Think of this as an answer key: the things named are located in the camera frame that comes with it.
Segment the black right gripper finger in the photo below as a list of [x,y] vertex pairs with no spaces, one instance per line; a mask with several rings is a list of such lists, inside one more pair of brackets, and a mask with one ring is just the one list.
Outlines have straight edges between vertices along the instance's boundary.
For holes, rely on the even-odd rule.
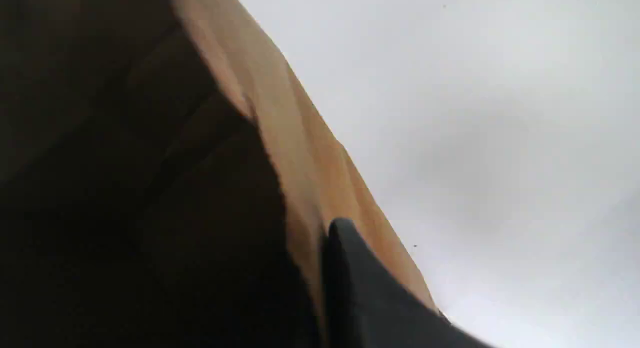
[[355,224],[336,218],[323,243],[322,275],[332,348],[485,348],[427,308],[375,257]]

